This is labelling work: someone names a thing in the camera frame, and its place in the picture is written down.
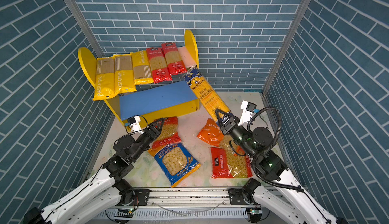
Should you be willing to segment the blue shell pasta bag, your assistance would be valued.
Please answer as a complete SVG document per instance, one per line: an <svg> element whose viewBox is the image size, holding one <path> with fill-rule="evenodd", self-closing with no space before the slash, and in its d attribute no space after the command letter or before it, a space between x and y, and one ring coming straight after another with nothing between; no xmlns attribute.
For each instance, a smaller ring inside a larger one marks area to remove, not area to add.
<svg viewBox="0 0 389 224"><path fill-rule="evenodd" d="M150 149L149 153L165 173L172 188L201 167L182 143Z"/></svg>

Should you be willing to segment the orange macaroni bag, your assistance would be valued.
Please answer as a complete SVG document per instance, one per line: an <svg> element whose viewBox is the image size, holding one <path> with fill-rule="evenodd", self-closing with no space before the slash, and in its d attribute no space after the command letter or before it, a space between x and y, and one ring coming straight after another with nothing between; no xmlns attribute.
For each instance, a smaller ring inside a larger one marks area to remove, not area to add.
<svg viewBox="0 0 389 224"><path fill-rule="evenodd" d="M210 118L198 133L197 138L211 146L219 147L219 144L223 140L224 135L215 121Z"/></svg>

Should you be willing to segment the yellow Pastatime spaghetti bag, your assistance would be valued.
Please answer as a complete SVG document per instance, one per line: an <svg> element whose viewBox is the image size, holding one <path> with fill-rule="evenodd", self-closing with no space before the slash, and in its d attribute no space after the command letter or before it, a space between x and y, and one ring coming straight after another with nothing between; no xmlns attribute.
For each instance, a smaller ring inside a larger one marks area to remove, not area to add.
<svg viewBox="0 0 389 224"><path fill-rule="evenodd" d="M114 79L114 59L98 59L93 97L94 101L111 99L116 96Z"/></svg>
<svg viewBox="0 0 389 224"><path fill-rule="evenodd" d="M135 92L134 72L131 55L114 58L115 94Z"/></svg>

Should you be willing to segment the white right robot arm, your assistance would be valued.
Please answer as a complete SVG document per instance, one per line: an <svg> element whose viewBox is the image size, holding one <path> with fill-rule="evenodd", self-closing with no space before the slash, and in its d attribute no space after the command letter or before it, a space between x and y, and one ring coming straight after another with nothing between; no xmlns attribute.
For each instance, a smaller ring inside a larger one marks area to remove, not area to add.
<svg viewBox="0 0 389 224"><path fill-rule="evenodd" d="M240 125L240 119L231 112L215 110L222 133L231 136L243 150L243 156L251 159L251 168L258 177L258 180L250 179L243 186L244 199L267 208L288 224L345 224L346 219L335 217L321 206L272 151L281 132L280 112L274 107L265 107L258 112L254 109L255 105L251 104L247 127ZM276 115L275 133L263 127L251 130L253 121L266 111L273 111Z"/></svg>

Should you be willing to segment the red labelled spaghetti bag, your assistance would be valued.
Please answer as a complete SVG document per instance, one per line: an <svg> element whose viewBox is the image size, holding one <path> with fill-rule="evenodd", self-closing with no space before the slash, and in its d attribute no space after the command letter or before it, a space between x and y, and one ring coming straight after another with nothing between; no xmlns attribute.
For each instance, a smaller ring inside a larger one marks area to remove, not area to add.
<svg viewBox="0 0 389 224"><path fill-rule="evenodd" d="M146 52L147 52L147 57L149 59L154 83L172 81L173 79L169 73L168 65L166 63L162 49L157 47L152 47L152 48L148 48Z"/></svg>

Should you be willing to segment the red fusilli bag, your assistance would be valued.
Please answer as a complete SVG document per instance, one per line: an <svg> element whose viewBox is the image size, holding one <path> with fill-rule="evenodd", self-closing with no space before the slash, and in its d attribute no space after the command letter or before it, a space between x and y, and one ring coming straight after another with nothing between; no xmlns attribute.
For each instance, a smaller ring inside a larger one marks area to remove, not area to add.
<svg viewBox="0 0 389 224"><path fill-rule="evenodd" d="M244 151L226 135L219 147L211 148L212 178L250 178L253 176L250 159Z"/></svg>

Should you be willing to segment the dark labelled spaghetti bag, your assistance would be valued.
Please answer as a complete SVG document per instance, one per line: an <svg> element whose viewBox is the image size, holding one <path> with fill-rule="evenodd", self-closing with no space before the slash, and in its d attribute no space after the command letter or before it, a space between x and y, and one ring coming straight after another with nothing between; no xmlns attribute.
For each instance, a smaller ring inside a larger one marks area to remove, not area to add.
<svg viewBox="0 0 389 224"><path fill-rule="evenodd" d="M230 112L229 107L216 93L197 67L191 68L185 74L184 80L215 122L217 121L215 115L215 110L217 108L226 112L228 116Z"/></svg>

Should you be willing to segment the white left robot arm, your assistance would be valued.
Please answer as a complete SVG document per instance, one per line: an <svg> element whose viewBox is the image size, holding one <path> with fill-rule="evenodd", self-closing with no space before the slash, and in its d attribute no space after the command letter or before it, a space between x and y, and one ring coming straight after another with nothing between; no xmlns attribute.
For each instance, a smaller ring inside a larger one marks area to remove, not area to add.
<svg viewBox="0 0 389 224"><path fill-rule="evenodd" d="M115 154L88 180L58 201L39 209L29 210L22 220L24 224L84 224L101 212L117 205L136 203L133 187L124 177L133 169L137 159L163 131L165 119L161 118L141 128L135 118L131 127L140 133L118 138L113 145Z"/></svg>

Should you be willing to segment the red macaroni bag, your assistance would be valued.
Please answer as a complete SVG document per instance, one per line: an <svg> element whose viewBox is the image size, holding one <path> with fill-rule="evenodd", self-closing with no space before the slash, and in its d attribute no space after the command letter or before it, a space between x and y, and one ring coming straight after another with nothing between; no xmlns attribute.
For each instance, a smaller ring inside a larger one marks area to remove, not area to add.
<svg viewBox="0 0 389 224"><path fill-rule="evenodd" d="M178 135L178 118L165 118L160 136L153 142L152 149L158 149L169 144L181 143Z"/></svg>

